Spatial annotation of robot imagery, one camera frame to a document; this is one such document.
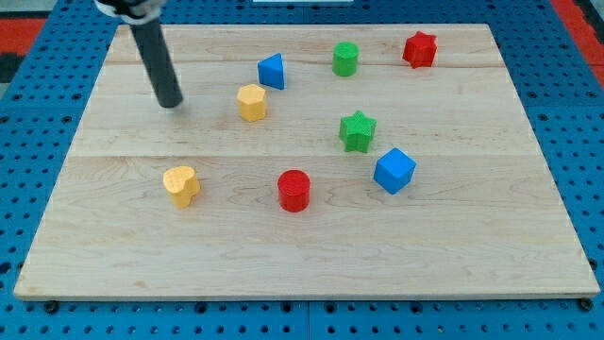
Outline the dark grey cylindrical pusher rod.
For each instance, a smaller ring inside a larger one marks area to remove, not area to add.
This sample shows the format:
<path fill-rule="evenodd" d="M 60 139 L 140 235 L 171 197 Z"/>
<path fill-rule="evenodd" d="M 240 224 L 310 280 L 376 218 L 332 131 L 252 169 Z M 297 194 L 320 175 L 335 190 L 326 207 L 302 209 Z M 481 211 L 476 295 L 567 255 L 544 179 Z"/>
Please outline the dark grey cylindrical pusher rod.
<path fill-rule="evenodd" d="M 183 95 L 159 20 L 132 25 L 130 30 L 159 105 L 165 109 L 177 107 Z"/>

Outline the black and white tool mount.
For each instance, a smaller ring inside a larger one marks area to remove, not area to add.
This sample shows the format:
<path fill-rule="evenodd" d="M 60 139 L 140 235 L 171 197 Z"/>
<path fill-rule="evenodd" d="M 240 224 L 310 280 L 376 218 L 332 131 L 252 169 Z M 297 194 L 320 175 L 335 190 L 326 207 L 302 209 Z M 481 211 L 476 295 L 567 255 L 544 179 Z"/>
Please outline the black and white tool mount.
<path fill-rule="evenodd" d="M 120 18 L 129 25 L 144 25 L 156 20 L 166 0 L 94 0 L 103 14 Z"/>

